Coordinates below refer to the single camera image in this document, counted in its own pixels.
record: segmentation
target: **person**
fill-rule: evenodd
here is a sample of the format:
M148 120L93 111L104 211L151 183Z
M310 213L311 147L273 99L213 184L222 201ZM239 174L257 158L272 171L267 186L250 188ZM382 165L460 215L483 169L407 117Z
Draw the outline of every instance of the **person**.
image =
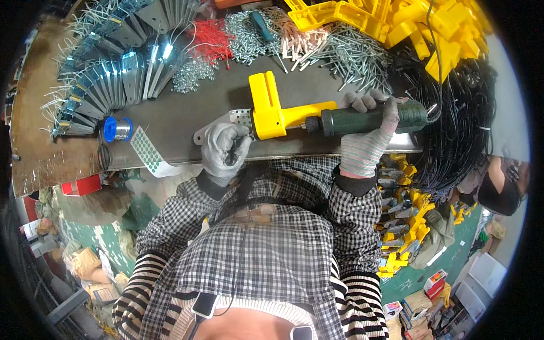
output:
M364 114L386 99L370 94L343 104ZM202 172L137 236L112 310L121 337L387 339L375 168L399 117L394 98L384 105L379 129L342 137L341 157L243 166L249 129L211 127Z
M449 203L480 204L495 215L512 216L527 194L529 163L485 156L452 190Z

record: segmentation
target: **drill chuck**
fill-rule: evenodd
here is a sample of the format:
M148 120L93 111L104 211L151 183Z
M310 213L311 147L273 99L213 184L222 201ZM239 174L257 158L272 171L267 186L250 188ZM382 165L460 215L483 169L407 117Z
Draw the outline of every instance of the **drill chuck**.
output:
M325 137L344 135L349 133L367 133L381 126L384 105L378 105L374 110L359 113L354 108L322 110L321 117L309 116L306 118L306 131L309 135L323 135ZM397 104L399 123L396 133L419 131L425 127L427 111L415 100L408 100Z

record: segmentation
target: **concrete floor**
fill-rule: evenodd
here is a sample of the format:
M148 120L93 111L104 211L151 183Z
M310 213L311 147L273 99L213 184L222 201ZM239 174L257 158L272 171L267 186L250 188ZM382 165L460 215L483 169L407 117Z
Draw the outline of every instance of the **concrete floor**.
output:
M149 221L164 205L167 198L175 195L177 186L196 176L201 171L200 165L187 165L180 175L156 178L147 169L132 169L124 173L125 185L131 190L133 202L129 211L119 221L104 226L84 226L65 221L62 233L76 238L85 246L99 246L105 250L112 265L127 276L132 274L134 261L127 258L119 247L119 231L144 229ZM455 243L429 267L415 270L410 266L401 269L394 277L382 281L382 302L384 304L402 300L407 295L423 288L425 281L438 270L448 273L447 282L452 284L463 265L471 248L478 226L481 207L477 207L470 217L455 227Z

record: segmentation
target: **black cuff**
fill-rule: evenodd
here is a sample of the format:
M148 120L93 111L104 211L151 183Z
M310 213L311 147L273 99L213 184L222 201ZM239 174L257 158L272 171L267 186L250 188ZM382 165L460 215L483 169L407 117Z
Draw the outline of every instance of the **black cuff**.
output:
M344 191L355 197L363 197L376 186L378 181L376 175L372 178L351 178L340 175L339 165L332 171L336 184Z
M212 182L210 175L204 169L196 177L196 184L198 184L200 190L216 201L220 201L228 190L228 186L222 187Z

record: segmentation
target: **gray metal workbench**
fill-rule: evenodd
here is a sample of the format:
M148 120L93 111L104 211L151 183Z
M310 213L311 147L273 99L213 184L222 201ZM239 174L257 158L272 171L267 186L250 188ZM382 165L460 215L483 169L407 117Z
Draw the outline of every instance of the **gray metal workbench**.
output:
M284 60L284 63L288 69L293 65L290 61ZM274 73L282 108L333 100L340 103L346 92L356 90L356 85L347 85L338 92L342 80L333 79L326 67L317 64L302 72L297 68L286 75L278 66L277 58L259 57L249 67L230 62L230 70L226 70L221 62L215 80L201 81L197 92L170 92L170 83L155 101L142 101L115 116L130 118L134 129L141 126L168 163L199 162L200 147L193 143L193 134L229 110L253 107L248 83L250 75L269 70ZM339 138L310 138L302 129L291 129L287 134L282 138L253 142L248 159L340 153ZM116 141L109 144L109 148L112 157L109 170L144 166L130 143ZM388 152L420 151L408 134L394 136L388 148Z

